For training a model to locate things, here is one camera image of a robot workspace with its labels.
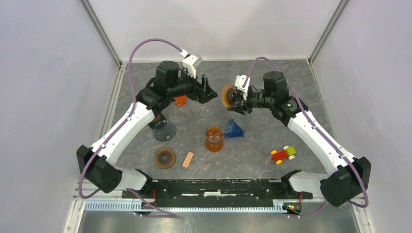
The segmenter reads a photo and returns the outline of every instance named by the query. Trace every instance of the cable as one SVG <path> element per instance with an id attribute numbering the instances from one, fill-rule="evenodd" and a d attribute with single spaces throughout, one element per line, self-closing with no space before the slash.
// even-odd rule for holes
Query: cable
<path id="1" fill-rule="evenodd" d="M 137 194 L 137 192 L 135 192 L 133 189 L 131 188 L 126 188 L 127 191 L 131 192 L 133 195 L 135 195 L 137 198 L 139 198 L 143 203 L 145 203 L 146 205 L 148 205 L 150 208 L 157 210 L 159 212 L 164 213 L 165 215 L 140 215 L 141 217 L 176 217 L 176 214 L 174 213 L 170 213 L 167 212 L 165 210 L 159 209 L 156 206 L 150 204 L 148 201 L 146 201 L 145 199 L 143 199 L 139 194 Z"/>
<path id="2" fill-rule="evenodd" d="M 302 192 L 300 192 L 300 193 L 299 193 L 299 201 L 298 201 L 297 205 L 299 205 L 300 203 L 302 203 L 302 201 L 303 201 L 303 195 L 302 195 Z"/>
<path id="3" fill-rule="evenodd" d="M 315 214 L 319 213 L 321 210 L 323 210 L 324 207 L 326 206 L 326 204 L 327 204 L 327 201 L 323 202 L 323 204 L 321 205 L 321 207 L 320 207 L 319 209 L 317 209 L 317 210 L 315 210 L 315 211 L 313 211 L 313 212 L 311 212 L 311 213 L 309 213 L 309 214 L 304 214 L 304 215 L 299 215 L 299 216 L 287 215 L 287 217 L 288 217 L 288 218 L 309 217 L 309 216 L 315 215 Z"/>
<path id="4" fill-rule="evenodd" d="M 132 110 L 130 111 L 128 117 L 130 117 L 130 116 L 134 113 L 135 108 L 136 108 L 136 103 L 137 103 L 137 101 L 136 101 L 135 85 L 133 84 L 132 72 L 131 72 L 132 59 L 133 59 L 133 56 L 135 55 L 136 51 L 137 51 L 142 45 L 144 45 L 144 44 L 146 44 L 146 43 L 149 43 L 149 42 L 152 42 L 152 41 L 160 41 L 160 42 L 166 43 L 166 44 L 174 47 L 175 49 L 177 49 L 179 52 L 182 52 L 182 49 L 179 48 L 177 45 L 173 44 L 172 42 L 169 42 L 169 41 L 164 40 L 164 39 L 158 39 L 158 38 L 153 38 L 153 39 L 148 39 L 148 40 L 142 41 L 140 44 L 138 44 L 138 45 L 133 49 L 132 53 L 130 54 L 130 58 L 129 58 L 129 69 L 128 69 L 128 73 L 129 73 L 129 83 L 130 83 L 130 87 L 131 87 L 131 89 L 132 89 L 132 96 L 133 96 L 133 106 L 132 106 Z M 109 140 L 123 127 L 123 125 L 126 124 L 127 121 L 128 121 L 128 120 L 125 119 L 117 128 L 115 128 L 114 131 L 103 141 L 102 144 L 104 144 L 104 145 L 107 144 L 107 143 L 109 142 Z M 88 198 L 94 196 L 97 192 L 100 191 L 100 189 L 96 189 L 96 190 L 93 191 L 91 194 L 85 196 L 85 195 L 83 195 L 82 187 L 83 187 L 83 180 L 84 180 L 84 178 L 85 178 L 86 172 L 87 172 L 90 164 L 93 162 L 94 158 L 96 158 L 96 156 L 99 154 L 99 152 L 100 152 L 101 150 L 102 150 L 102 147 L 101 147 L 101 146 L 100 146 L 99 148 L 97 148 L 97 150 L 93 153 L 93 155 L 90 157 L 90 159 L 89 159 L 88 162 L 86 163 L 85 168 L 83 168 L 82 174 L 80 175 L 80 181 L 79 181 L 79 196 L 80 196 L 81 198 L 83 198 L 83 199 L 88 199 Z M 143 202 L 145 202 L 145 200 L 143 200 L 140 196 L 138 196 L 138 195 L 135 195 L 135 196 L 137 196 L 137 197 L 140 198 Z"/>
<path id="5" fill-rule="evenodd" d="M 244 82 L 243 87 L 246 86 L 247 80 L 249 79 L 250 75 L 252 74 L 252 70 L 255 66 L 256 61 L 258 61 L 258 60 L 265 60 L 265 61 L 269 62 L 276 69 L 276 71 L 281 72 L 280 68 L 273 61 L 271 61 L 270 59 L 268 59 L 266 57 L 257 57 L 255 60 L 253 60 L 252 64 L 250 65 L 249 72 L 247 74 L 246 81 Z M 358 180 L 360 188 L 362 190 L 363 197 L 365 199 L 365 203 L 363 205 L 361 205 L 361 204 L 357 204 L 357 203 L 355 203 L 351 200 L 349 201 L 349 203 L 351 203 L 351 204 L 353 204 L 357 207 L 361 207 L 361 208 L 368 207 L 368 205 L 369 205 L 368 194 L 366 193 L 365 184 L 363 183 L 362 178 L 361 178 L 360 174 L 358 173 L 358 171 L 355 169 L 355 167 L 349 161 L 349 159 L 344 156 L 344 153 L 316 126 L 316 124 L 313 122 L 313 120 L 308 116 L 305 109 L 303 108 L 302 102 L 300 101 L 298 94 L 295 92 L 295 90 L 289 84 L 288 80 L 286 80 L 286 85 L 288 86 L 288 89 L 292 92 L 293 96 L 295 96 L 296 102 L 299 105 L 299 108 L 302 110 L 302 113 L 306 117 L 308 122 L 326 140 L 326 142 L 328 142 L 336 150 L 336 152 L 345 160 L 345 162 L 349 165 L 349 167 L 352 169 L 353 173 L 355 174 L 356 179 Z"/>

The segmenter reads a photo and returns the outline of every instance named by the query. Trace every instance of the blue funnel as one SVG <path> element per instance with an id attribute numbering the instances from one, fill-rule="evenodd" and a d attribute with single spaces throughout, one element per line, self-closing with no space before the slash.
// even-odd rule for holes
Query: blue funnel
<path id="1" fill-rule="evenodd" d="M 226 128 L 224 129 L 224 134 L 223 135 L 224 135 L 225 138 L 243 137 L 244 136 L 244 131 L 232 119 L 227 123 Z"/>

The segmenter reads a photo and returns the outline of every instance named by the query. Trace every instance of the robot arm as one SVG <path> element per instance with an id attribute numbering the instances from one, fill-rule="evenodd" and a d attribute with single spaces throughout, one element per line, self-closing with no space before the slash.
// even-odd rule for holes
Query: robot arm
<path id="1" fill-rule="evenodd" d="M 115 163 L 138 132 L 152 122 L 174 97 L 186 95 L 201 104 L 217 97 L 217 93 L 210 88 L 205 75 L 202 75 L 201 82 L 197 81 L 195 68 L 202 59 L 196 55 L 189 55 L 186 51 L 182 53 L 185 57 L 183 68 L 180 68 L 176 62 L 161 62 L 156 69 L 155 77 L 150 79 L 146 87 L 137 94 L 134 112 L 130 114 L 133 109 L 131 104 L 124 116 L 101 139 L 89 148 L 84 145 L 78 148 L 77 160 L 80 172 L 100 148 L 87 169 L 86 178 L 103 192 L 109 193 L 117 187 L 140 190 L 145 185 L 146 174 L 140 170 L 117 167 Z M 105 143 L 114 131 L 115 134 Z"/>
<path id="2" fill-rule="evenodd" d="M 222 100 L 227 110 L 245 115 L 251 113 L 253 108 L 268 108 L 276 119 L 295 132 L 309 146 L 325 167 L 326 174 L 299 171 L 291 175 L 289 183 L 295 191 L 323 195 L 336 207 L 360 194 L 359 182 L 344 157 L 354 165 L 367 188 L 370 162 L 365 157 L 357 159 L 339 145 L 322 126 L 317 124 L 304 103 L 302 103 L 304 109 L 300 109 L 296 98 L 289 96 L 283 73 L 277 71 L 266 73 L 263 76 L 264 89 L 262 90 L 249 86 L 249 82 L 250 79 L 247 79 L 246 75 L 237 76 L 235 87 L 228 85 L 223 89 Z M 303 111 L 315 126 L 309 123 Z M 325 138 L 337 146 L 343 155 L 340 155 Z"/>

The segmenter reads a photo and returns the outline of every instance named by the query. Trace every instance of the orange wooden block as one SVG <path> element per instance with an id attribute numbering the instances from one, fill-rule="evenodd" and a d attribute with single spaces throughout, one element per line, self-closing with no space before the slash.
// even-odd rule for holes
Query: orange wooden block
<path id="1" fill-rule="evenodd" d="M 189 164 L 190 164 L 192 158 L 193 158 L 193 153 L 192 153 L 192 152 L 189 152 L 189 153 L 186 155 L 185 161 L 183 162 L 183 166 L 184 166 L 185 168 L 188 168 L 188 167 L 189 167 Z"/>

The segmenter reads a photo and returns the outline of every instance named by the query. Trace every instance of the glass beaker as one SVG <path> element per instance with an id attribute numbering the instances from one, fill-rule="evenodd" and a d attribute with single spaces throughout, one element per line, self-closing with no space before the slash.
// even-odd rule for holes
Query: glass beaker
<path id="1" fill-rule="evenodd" d="M 217 125 L 211 125 L 206 129 L 205 147 L 210 152 L 218 152 L 223 148 L 222 129 Z"/>

